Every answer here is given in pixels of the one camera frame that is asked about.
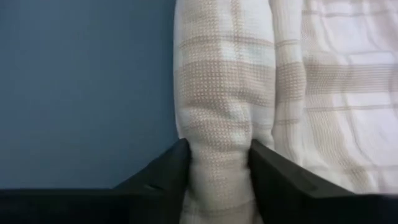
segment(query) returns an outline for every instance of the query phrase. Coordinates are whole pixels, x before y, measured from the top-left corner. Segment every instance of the white fabric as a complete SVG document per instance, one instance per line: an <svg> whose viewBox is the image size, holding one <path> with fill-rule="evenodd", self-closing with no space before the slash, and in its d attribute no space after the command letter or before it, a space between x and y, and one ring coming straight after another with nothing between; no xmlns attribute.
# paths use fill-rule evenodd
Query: white fabric
<svg viewBox="0 0 398 224"><path fill-rule="evenodd" d="M258 139L357 193L398 192L398 1L177 0L182 223L261 222Z"/></svg>

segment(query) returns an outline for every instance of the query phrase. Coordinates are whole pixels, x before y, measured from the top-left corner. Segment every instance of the fabric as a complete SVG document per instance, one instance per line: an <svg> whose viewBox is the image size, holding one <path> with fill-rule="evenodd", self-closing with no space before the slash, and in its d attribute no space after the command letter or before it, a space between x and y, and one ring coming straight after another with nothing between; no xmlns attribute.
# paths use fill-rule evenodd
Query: fabric
<svg viewBox="0 0 398 224"><path fill-rule="evenodd" d="M353 192L398 192L397 9L177 1L177 127L193 154L182 223L261 222L251 139Z"/></svg>

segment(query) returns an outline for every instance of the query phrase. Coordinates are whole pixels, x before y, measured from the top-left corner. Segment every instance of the black object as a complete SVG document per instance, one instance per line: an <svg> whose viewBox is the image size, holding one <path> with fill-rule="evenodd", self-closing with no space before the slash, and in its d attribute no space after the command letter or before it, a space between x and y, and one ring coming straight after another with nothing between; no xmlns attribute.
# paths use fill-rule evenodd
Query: black object
<svg viewBox="0 0 398 224"><path fill-rule="evenodd" d="M398 223L398 197L356 195L253 141L249 167L264 223Z"/></svg>
<svg viewBox="0 0 398 224"><path fill-rule="evenodd" d="M0 190L0 223L176 224L189 163L181 139L114 189Z"/></svg>

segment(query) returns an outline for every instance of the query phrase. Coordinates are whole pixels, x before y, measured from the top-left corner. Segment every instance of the blue wall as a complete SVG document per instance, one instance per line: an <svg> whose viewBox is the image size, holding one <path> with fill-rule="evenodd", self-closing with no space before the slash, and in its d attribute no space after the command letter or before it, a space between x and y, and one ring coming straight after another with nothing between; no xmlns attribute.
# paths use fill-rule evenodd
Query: blue wall
<svg viewBox="0 0 398 224"><path fill-rule="evenodd" d="M174 4L0 1L0 188L112 187L177 140Z"/></svg>

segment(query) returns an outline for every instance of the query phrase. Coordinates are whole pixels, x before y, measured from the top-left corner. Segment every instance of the textured fabric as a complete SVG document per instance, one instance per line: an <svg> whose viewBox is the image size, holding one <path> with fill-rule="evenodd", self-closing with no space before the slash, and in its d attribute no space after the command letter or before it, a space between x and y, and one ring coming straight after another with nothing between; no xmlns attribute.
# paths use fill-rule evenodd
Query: textured fabric
<svg viewBox="0 0 398 224"><path fill-rule="evenodd" d="M354 192L398 192L397 10L178 0L177 127L193 153L182 223L261 222L251 139Z"/></svg>

